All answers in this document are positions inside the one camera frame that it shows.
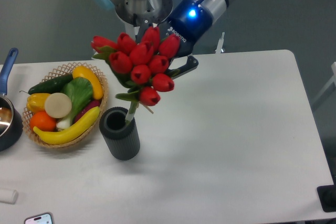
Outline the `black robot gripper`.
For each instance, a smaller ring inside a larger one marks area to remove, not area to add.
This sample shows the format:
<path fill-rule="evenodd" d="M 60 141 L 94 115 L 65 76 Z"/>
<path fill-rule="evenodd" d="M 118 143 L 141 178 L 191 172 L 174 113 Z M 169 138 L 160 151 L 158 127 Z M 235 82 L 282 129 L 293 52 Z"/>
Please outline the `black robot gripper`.
<path fill-rule="evenodd" d="M 226 8 L 227 0 L 182 0 L 165 21 L 157 25 L 162 39 L 171 34 L 180 39 L 180 47 L 175 57 L 187 56 L 184 65 L 172 70 L 172 79 L 181 77 L 198 67 L 199 61 L 190 55 L 194 45 L 219 19 Z"/>

